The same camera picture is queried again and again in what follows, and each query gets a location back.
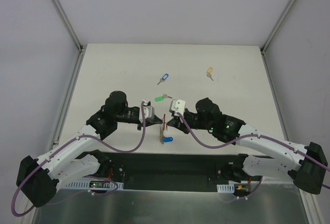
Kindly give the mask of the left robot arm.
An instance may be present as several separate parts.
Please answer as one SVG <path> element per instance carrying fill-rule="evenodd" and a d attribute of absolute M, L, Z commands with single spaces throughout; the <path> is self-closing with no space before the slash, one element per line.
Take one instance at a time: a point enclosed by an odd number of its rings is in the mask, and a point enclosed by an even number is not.
<path fill-rule="evenodd" d="M 114 133 L 118 123 L 137 125 L 146 133 L 151 125 L 162 124 L 150 102 L 142 101 L 138 107 L 129 107 L 122 91 L 110 93 L 93 114 L 67 142 L 49 152 L 20 162 L 16 185 L 36 208 L 46 205 L 55 194 L 68 183 L 88 175 L 104 177 L 108 174 L 108 159 L 99 150 L 77 157 L 97 143 L 105 144 L 105 138 Z"/>

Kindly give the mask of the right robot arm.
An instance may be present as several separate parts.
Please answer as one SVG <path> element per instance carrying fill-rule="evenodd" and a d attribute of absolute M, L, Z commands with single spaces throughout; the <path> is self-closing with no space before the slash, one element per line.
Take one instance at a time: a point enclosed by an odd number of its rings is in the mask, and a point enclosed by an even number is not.
<path fill-rule="evenodd" d="M 233 181 L 248 176 L 285 177 L 299 189 L 314 195 L 324 188 L 324 178 L 329 171 L 322 147 L 280 140 L 247 124 L 241 119 L 223 114 L 209 98 L 199 100 L 196 112 L 190 112 L 185 101 L 174 99 L 169 111 L 172 119 L 168 126 L 191 134 L 203 147 L 220 149 L 230 145 L 246 147 L 265 155 L 258 158 L 240 154 L 229 169 Z"/>

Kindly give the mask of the red handled metal key organizer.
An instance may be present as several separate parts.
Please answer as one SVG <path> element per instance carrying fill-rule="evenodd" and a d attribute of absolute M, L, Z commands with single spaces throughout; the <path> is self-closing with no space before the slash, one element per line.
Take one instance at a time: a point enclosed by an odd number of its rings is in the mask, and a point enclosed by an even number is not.
<path fill-rule="evenodd" d="M 159 141 L 164 144 L 166 140 L 167 122 L 166 114 L 163 115 L 162 124 L 159 125 Z"/>

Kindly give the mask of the key with blue oval tag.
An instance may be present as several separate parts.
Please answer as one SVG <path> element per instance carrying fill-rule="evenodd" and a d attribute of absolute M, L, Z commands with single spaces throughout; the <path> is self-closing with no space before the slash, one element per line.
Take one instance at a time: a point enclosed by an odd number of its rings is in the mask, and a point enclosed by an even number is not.
<path fill-rule="evenodd" d="M 163 142 L 164 143 L 168 143 L 168 142 L 172 142 L 173 141 L 173 138 L 172 137 L 164 137 L 163 138 Z"/>

